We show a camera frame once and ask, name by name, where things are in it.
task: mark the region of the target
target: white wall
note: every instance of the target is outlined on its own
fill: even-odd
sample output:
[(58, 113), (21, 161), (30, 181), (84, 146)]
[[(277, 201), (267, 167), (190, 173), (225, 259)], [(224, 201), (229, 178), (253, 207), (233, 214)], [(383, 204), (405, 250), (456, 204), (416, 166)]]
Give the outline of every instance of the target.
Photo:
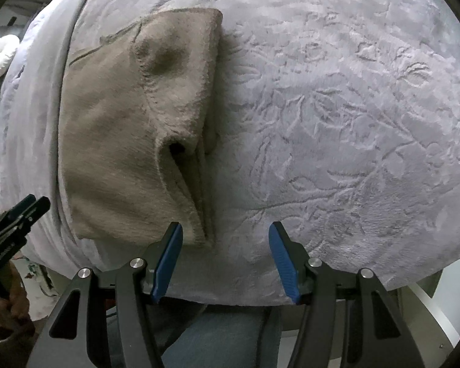
[(14, 23), (14, 25), (17, 26), (25, 26), (29, 21), (28, 17), (25, 17), (24, 15), (19, 15), (7, 7), (2, 7), (0, 9), (0, 26), (7, 26), (12, 17), (17, 18), (16, 22)]
[(460, 260), (443, 270), (433, 301), (460, 335)]

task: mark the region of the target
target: bed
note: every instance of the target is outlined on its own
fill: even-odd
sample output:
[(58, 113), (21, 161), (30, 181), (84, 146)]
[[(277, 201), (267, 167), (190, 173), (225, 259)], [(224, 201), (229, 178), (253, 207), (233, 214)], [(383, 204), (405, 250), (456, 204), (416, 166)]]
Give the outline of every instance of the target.
[[(2, 84), (0, 211), (28, 184), (11, 177), (27, 161), (6, 149), (10, 132), (24, 139), (41, 133), (38, 123), (51, 126), (32, 114), (10, 119), (25, 87), (21, 74), (38, 58), (30, 46), (68, 3), (54, 0), (35, 18)], [(274, 220), (311, 255), (349, 271), (368, 266), (389, 289), (460, 258), (460, 23), (443, 0), (82, 6), (65, 47), (70, 57), (151, 12), (196, 6), (223, 13), (214, 101), (219, 138), (207, 156), (215, 244), (183, 251), (169, 296), (286, 303), (267, 245)], [(55, 186), (54, 162), (31, 165), (28, 173), (40, 176), (28, 193)], [(13, 197), (6, 183), (16, 188)], [(58, 192), (49, 196), (58, 199)], [(141, 246), (63, 231), (58, 206), (55, 224), (35, 229), (23, 250), (32, 260), (71, 278), (81, 267), (117, 268), (141, 253)]]

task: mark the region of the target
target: black clamp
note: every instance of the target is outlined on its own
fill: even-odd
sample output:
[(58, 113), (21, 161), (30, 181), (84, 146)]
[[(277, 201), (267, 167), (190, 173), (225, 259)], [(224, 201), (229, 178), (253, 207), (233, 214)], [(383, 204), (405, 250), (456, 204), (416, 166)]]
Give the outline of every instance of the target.
[(51, 203), (47, 197), (43, 196), (36, 200), (34, 195), (28, 195), (0, 216), (0, 297), (8, 299), (10, 287), (7, 283), (7, 275), (2, 269), (26, 244), (25, 236), (50, 206)]
[(165, 295), (182, 237), (182, 226), (173, 222), (161, 241), (123, 267), (79, 270), (50, 314), (27, 367), (110, 367), (104, 302), (115, 299), (125, 367), (163, 368), (144, 306)]
[(336, 300), (346, 300), (341, 368), (424, 368), (400, 311), (369, 268), (357, 274), (310, 258), (281, 222), (269, 229), (269, 245), (281, 282), (295, 304), (306, 304), (288, 368), (326, 368)]

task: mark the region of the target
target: folded towel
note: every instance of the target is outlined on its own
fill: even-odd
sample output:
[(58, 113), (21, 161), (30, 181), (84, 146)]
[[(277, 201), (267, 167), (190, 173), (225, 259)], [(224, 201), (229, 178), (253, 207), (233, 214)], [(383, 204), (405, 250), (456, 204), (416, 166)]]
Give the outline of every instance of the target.
[(205, 140), (222, 14), (181, 9), (144, 18), (67, 64), (59, 176), (79, 238), (136, 244), (170, 221), (212, 243)]

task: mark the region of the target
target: person's hand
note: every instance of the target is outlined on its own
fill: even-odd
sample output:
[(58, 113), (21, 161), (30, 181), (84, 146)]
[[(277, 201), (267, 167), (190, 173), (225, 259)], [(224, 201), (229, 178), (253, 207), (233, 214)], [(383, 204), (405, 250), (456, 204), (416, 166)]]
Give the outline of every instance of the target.
[(9, 300), (0, 297), (0, 327), (14, 330), (18, 320), (29, 318), (29, 300), (22, 287), (22, 278), (15, 265), (9, 262), (12, 271), (12, 283)]

